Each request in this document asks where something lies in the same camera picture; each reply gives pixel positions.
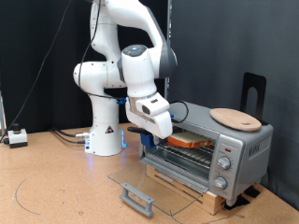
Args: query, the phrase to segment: oven rack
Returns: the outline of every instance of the oven rack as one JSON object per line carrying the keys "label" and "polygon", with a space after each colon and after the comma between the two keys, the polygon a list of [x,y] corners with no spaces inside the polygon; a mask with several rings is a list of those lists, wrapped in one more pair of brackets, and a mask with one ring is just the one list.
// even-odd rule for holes
{"label": "oven rack", "polygon": [[157,146],[159,149],[175,154],[207,169],[210,169],[212,163],[214,147],[214,144],[208,147],[179,147],[169,142]]}

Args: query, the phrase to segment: robot logo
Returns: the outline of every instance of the robot logo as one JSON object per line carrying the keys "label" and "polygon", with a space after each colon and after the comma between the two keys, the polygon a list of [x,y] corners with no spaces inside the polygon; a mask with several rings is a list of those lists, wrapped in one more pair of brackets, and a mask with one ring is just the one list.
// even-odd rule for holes
{"label": "robot logo", "polygon": [[113,129],[111,128],[111,126],[109,126],[106,130],[106,133],[114,133]]}

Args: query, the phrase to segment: toast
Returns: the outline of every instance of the toast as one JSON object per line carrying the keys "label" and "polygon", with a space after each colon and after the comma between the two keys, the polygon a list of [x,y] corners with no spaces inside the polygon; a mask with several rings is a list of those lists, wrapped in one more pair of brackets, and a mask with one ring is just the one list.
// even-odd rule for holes
{"label": "toast", "polygon": [[168,142],[178,147],[202,147],[211,145],[211,140],[190,132],[173,133],[168,137]]}

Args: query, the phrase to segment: wooden surface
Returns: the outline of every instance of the wooden surface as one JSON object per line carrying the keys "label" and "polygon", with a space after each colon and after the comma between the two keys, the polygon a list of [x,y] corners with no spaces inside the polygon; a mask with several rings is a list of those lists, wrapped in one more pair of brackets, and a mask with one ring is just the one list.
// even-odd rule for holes
{"label": "wooden surface", "polygon": [[245,132],[254,132],[262,128],[262,123],[254,117],[243,112],[227,109],[216,108],[210,112],[213,119],[228,127]]}
{"label": "wooden surface", "polygon": [[125,134],[128,147],[112,157],[86,154],[53,133],[29,134],[29,147],[0,146],[0,223],[298,223],[298,211],[261,185],[258,198],[246,196],[250,204],[216,216],[194,204],[174,217],[155,207],[152,218],[139,214],[107,178],[139,160],[139,135]]}

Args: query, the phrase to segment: round wooden board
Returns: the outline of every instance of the round wooden board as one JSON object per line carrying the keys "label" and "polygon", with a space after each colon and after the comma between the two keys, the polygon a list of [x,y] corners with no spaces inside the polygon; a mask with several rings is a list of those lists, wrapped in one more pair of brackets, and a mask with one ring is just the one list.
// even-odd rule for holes
{"label": "round wooden board", "polygon": [[216,108],[210,112],[213,119],[228,127],[245,132],[255,132],[262,128],[262,123],[252,116],[243,112],[227,109]]}

